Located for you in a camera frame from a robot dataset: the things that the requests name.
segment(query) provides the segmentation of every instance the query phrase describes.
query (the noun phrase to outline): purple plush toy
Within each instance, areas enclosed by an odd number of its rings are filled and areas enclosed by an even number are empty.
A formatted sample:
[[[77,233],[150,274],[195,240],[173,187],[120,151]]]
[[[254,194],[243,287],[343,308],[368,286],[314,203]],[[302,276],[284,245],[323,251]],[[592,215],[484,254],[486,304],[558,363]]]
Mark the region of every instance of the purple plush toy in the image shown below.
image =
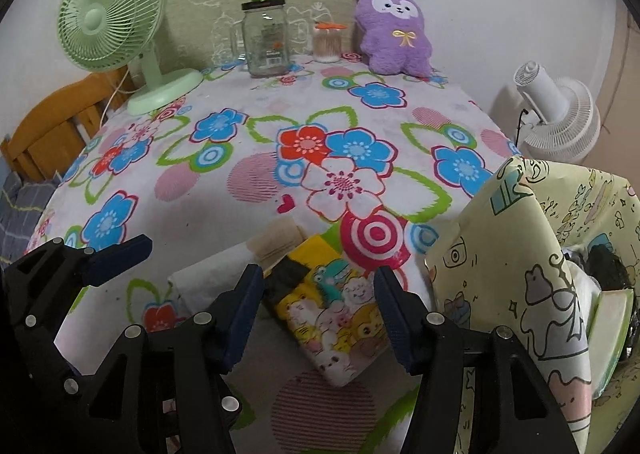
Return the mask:
[[[431,76],[431,43],[414,0],[358,0],[355,17],[365,32],[360,49],[373,73]]]

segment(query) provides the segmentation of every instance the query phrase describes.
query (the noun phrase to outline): red heart print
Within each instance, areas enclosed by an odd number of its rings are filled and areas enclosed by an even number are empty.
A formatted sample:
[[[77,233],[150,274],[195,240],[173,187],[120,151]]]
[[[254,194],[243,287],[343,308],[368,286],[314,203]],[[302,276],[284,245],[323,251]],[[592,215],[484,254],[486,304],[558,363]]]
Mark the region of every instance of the red heart print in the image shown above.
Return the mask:
[[[278,206],[278,214],[284,214],[285,212],[289,212],[296,206],[296,202],[293,201],[293,198],[290,194],[282,195],[282,204]]]

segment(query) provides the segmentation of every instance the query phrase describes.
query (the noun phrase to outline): cartoon wrapping paper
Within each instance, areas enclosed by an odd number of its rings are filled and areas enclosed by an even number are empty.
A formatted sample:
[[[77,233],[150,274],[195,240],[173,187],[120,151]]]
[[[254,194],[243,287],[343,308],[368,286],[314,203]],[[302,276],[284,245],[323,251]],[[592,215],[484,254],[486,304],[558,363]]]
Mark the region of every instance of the cartoon wrapping paper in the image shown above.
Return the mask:
[[[472,329],[511,327],[561,405],[580,452],[588,453],[604,449],[640,394],[636,352],[591,402],[586,323],[561,248],[585,253],[596,244],[612,248],[635,285],[640,203],[628,181],[576,165],[512,157],[426,257],[438,309]],[[465,387],[468,397],[472,371]],[[472,409],[462,408],[463,446]]]

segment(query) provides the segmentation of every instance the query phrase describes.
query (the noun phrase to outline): wooden chair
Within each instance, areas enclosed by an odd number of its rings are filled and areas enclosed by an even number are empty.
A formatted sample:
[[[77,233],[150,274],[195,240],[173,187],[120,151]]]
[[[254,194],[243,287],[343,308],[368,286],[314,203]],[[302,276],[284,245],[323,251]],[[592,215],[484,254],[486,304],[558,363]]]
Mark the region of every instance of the wooden chair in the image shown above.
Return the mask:
[[[30,181],[51,179],[56,171],[64,174],[85,145],[76,121],[93,138],[100,128],[97,104],[108,101],[126,71],[124,67],[107,73],[92,73],[53,92],[34,107],[13,137],[5,138],[0,144],[0,151],[12,170]],[[134,89],[130,77],[121,88]],[[119,108],[128,97],[125,93],[116,93],[110,109]]]

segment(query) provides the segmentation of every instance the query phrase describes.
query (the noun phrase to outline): plaid fabric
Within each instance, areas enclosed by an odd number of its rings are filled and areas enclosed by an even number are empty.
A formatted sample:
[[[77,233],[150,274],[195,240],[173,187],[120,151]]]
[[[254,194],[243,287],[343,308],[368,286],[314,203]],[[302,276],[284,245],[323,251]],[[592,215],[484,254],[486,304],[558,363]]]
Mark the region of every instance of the plaid fabric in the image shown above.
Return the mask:
[[[22,257],[40,216],[59,182],[22,184],[17,173],[11,173],[0,199],[0,267],[4,270]]]

